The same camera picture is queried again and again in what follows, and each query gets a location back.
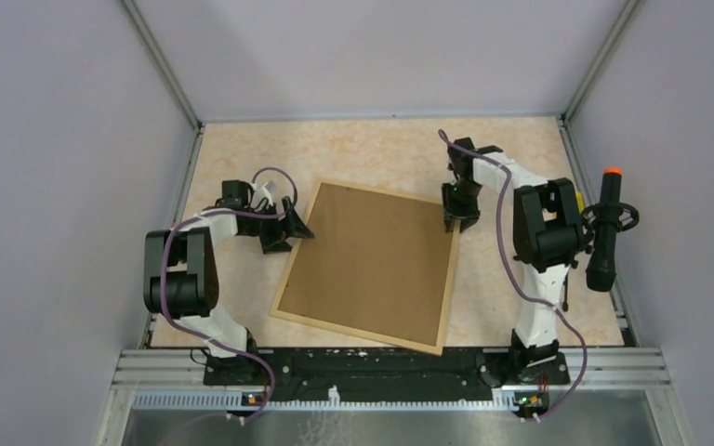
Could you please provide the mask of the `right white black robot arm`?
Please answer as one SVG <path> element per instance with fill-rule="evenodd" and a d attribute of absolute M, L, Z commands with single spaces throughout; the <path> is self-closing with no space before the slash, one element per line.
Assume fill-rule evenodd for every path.
<path fill-rule="evenodd" d="M 454 176 L 441 186 L 446 231 L 465 231 L 478 222 L 478 197 L 484 188 L 498 194 L 498 229 L 503 222 L 501 204 L 507 197 L 513 200 L 513 258 L 523 266 L 523 279 L 509 276 L 522 299 L 522 311 L 511 331 L 508 369 L 515 380 L 532 383 L 559 352 L 557 319 L 565 282 L 587 246 L 574 183 L 566 177 L 535 174 L 497 146 L 477 148 L 470 138 L 445 143 Z"/>

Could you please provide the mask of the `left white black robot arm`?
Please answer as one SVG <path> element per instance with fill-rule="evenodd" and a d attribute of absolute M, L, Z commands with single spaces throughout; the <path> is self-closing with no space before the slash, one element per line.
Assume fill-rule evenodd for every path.
<path fill-rule="evenodd" d="M 144 239 L 145 308 L 202 340 L 211 356 L 226 360 L 226 373 L 239 384 L 257 379 L 261 360 L 249 330 L 218 303 L 216 249 L 232 238 L 250 237 L 259 241 L 263 254 L 290 251 L 290 240 L 314 236 L 297 204 L 296 191 L 276 201 L 270 182 L 226 180 L 212 205 Z"/>

